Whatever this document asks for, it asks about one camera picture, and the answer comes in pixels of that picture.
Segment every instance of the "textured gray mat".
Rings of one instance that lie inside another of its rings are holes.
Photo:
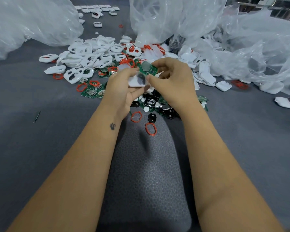
[[[81,38],[95,37],[95,32],[117,41],[121,35],[135,37],[127,0],[73,2],[110,3],[121,9],[117,17],[105,14],[99,19],[101,29],[94,28],[93,18],[85,14]],[[39,56],[66,49],[30,40],[0,61],[0,231],[69,150],[100,102],[82,97],[76,85],[44,74],[51,65],[38,62]],[[254,86],[225,93],[200,87],[198,94],[210,99],[208,114],[223,140],[281,223],[290,228],[290,110],[278,107],[274,95]],[[198,227],[182,122],[158,116],[158,134],[151,137],[144,129],[146,119],[147,114],[140,123],[129,117],[122,123],[98,231]]]

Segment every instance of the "wrist tattoo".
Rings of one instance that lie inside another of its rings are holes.
[[[110,126],[111,130],[115,130],[116,124],[112,123],[109,126]]]

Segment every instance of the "forearm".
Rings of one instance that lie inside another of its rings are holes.
[[[197,105],[181,117],[202,231],[282,231],[204,109]]]
[[[8,231],[94,231],[120,123],[99,106]]]

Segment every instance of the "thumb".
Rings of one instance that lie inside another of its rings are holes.
[[[153,75],[148,75],[146,79],[148,80],[150,85],[153,86],[158,91],[161,91],[163,89],[163,84],[166,82]]]

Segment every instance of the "gray table surface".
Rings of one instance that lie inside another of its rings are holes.
[[[127,0],[73,2],[120,7],[118,16],[99,19],[101,29],[84,14],[81,38],[93,38],[95,32],[116,41],[122,35],[135,38]],[[82,97],[76,85],[44,74],[51,65],[38,62],[39,56],[66,49],[30,40],[0,61],[0,231],[62,159],[100,103]],[[210,99],[208,115],[222,139],[290,229],[290,109],[273,101],[285,94],[267,94],[253,85],[248,91],[232,87],[227,92],[200,87],[197,94]],[[182,122],[158,116],[158,133],[152,137],[145,132],[146,120],[147,114],[140,123],[127,117],[120,127],[97,231],[199,231]]]

